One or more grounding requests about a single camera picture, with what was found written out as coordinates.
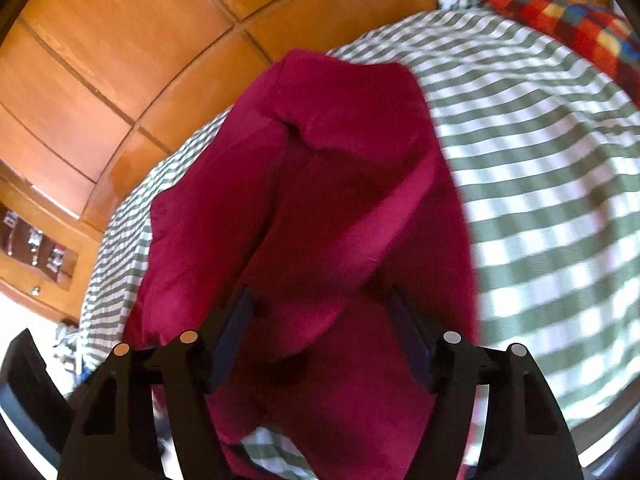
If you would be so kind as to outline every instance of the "wooden cabinet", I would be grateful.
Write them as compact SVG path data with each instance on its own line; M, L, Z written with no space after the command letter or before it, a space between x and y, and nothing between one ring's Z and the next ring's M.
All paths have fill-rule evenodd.
M0 227L0 292L49 319L78 321L102 234L57 209L5 166L0 203L0 220L8 210L18 216L15 226ZM39 254L29 244L32 227L42 232ZM55 244L66 248L57 272L47 266Z

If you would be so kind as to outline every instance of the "red plaid fabric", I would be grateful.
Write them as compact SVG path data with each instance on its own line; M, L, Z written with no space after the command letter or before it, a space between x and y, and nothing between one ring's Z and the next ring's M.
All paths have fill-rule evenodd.
M572 48L640 105L640 41L624 18L575 0L483 1L501 16Z

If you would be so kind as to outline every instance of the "maroon shirt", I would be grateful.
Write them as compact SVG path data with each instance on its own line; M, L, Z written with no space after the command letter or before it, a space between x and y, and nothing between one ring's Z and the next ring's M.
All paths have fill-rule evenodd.
M402 286L471 340L476 326L462 208L411 73L290 52L151 218L124 341L166 344L249 285L255 318L208 400L221 441L271 422L322 480L401 479L433 402L384 295Z

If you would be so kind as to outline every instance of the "multicolored checkered cloth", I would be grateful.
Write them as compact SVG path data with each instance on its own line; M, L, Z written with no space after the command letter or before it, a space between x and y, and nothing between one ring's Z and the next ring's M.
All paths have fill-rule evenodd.
M640 104L640 41L625 18L575 0L483 1L505 18L572 48Z
M472 237L481 343L525 344L571 427L609 406L640 373L638 106L584 57L480 0L451 0L331 54L403 63L424 91ZM151 201L215 142L225 118L195 132L114 213L82 308L89 367L120 341L135 302ZM486 401L476 402L467 463L478 459ZM277 428L243 444L283 478L314 478Z

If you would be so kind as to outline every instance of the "metal screw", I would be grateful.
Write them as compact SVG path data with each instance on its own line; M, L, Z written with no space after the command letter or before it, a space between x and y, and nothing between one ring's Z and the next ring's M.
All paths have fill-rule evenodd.
M198 333L195 330L187 330L187 332L182 332L180 334L180 341L182 341L185 345L193 343L197 338Z
M457 345L460 341L462 341L462 336L458 332L453 332L453 330L449 330L444 333L444 341L447 343L451 343L452 345Z
M125 354L127 354L127 352L129 352L129 345L126 343L120 343L117 344L116 347L113 349L113 353L116 354L117 356L123 356Z
M515 345L512 345L511 351L518 357L524 357L525 355L527 355L526 347L524 347L520 343L516 343Z

